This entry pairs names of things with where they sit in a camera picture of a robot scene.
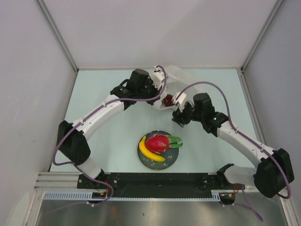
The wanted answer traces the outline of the fake red grapes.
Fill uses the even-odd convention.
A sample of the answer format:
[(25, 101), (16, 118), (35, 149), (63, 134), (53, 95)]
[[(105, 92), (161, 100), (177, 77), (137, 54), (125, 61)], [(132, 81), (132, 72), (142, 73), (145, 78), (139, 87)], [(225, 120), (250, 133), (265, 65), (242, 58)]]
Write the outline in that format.
[(163, 99), (162, 99), (162, 104), (165, 107), (171, 107), (173, 106), (173, 95), (167, 94)]

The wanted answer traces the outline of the white plastic bag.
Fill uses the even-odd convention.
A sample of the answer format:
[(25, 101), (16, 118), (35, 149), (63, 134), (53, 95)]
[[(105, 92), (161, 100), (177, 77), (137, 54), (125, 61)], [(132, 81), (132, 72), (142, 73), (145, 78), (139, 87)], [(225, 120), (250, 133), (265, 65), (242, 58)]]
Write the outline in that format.
[(153, 104), (153, 107), (158, 110), (166, 110), (168, 108), (172, 108), (174, 110), (177, 109), (177, 106), (173, 105), (171, 107), (165, 107), (162, 104), (162, 99), (167, 95), (175, 95), (176, 92), (185, 93), (187, 95), (187, 101), (191, 102), (193, 100), (193, 96), (197, 93), (204, 93), (205, 89), (203, 88), (203, 85), (197, 84), (194, 85), (188, 89), (185, 89), (187, 86), (196, 83), (198, 80), (191, 74), (187, 73), (183, 69), (169, 65), (165, 67), (165, 71), (168, 75), (166, 87), (163, 91), (163, 93), (160, 96), (160, 99), (155, 101)]

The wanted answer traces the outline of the blue ceramic plate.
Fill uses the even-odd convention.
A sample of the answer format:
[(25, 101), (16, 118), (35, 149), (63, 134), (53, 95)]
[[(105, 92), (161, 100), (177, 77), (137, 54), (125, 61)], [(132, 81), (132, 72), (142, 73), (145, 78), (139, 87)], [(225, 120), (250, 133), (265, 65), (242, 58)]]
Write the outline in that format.
[(164, 170), (175, 163), (182, 139), (161, 130), (145, 134), (138, 143), (137, 154), (141, 163), (152, 170)]

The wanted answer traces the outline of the fake watermelon slice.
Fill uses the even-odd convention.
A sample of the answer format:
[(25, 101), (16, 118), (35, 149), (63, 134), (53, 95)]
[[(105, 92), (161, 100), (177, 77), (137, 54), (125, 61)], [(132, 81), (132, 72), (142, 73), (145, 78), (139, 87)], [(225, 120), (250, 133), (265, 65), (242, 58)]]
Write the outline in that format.
[(151, 135), (144, 143), (146, 148), (155, 154), (164, 153), (169, 148), (179, 148), (183, 146), (180, 137), (163, 134)]

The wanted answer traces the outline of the fake yellow banana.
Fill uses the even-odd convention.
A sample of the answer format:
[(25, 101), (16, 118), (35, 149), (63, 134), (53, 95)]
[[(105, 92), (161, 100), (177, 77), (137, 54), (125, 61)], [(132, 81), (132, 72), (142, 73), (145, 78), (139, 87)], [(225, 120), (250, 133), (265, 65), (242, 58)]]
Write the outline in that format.
[(141, 141), (138, 144), (138, 148), (140, 152), (147, 157), (148, 159), (156, 162), (164, 162), (166, 159), (160, 155), (157, 155), (155, 153), (152, 153), (150, 150), (147, 149), (145, 145), (146, 136), (142, 137)]

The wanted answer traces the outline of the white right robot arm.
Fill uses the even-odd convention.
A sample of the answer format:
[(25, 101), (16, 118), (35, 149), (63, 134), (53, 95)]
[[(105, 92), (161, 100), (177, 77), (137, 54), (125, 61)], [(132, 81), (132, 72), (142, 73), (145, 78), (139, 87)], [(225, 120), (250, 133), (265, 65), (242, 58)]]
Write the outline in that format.
[(233, 184), (253, 186), (265, 197), (272, 198), (294, 181), (288, 152), (282, 148), (275, 150), (242, 133), (228, 115), (215, 111), (207, 93), (194, 95), (190, 103), (185, 93), (178, 92), (172, 102), (178, 107), (173, 112), (174, 122), (181, 127), (191, 121), (200, 122), (207, 133), (233, 146), (253, 164), (252, 167), (227, 164), (220, 168), (217, 177), (220, 188), (228, 189)]

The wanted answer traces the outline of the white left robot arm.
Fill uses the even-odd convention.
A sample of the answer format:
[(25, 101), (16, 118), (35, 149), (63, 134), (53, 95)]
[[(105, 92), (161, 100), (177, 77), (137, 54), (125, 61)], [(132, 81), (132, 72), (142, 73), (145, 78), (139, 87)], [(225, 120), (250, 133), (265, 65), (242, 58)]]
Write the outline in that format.
[(91, 157), (88, 140), (108, 120), (125, 111), (136, 102), (152, 105), (159, 100), (166, 87), (165, 69), (157, 65), (152, 74), (143, 69), (132, 71), (130, 78), (114, 87), (106, 99), (94, 110), (72, 123), (63, 121), (59, 124), (55, 151), (60, 151), (87, 177), (93, 188), (103, 185), (103, 170)]

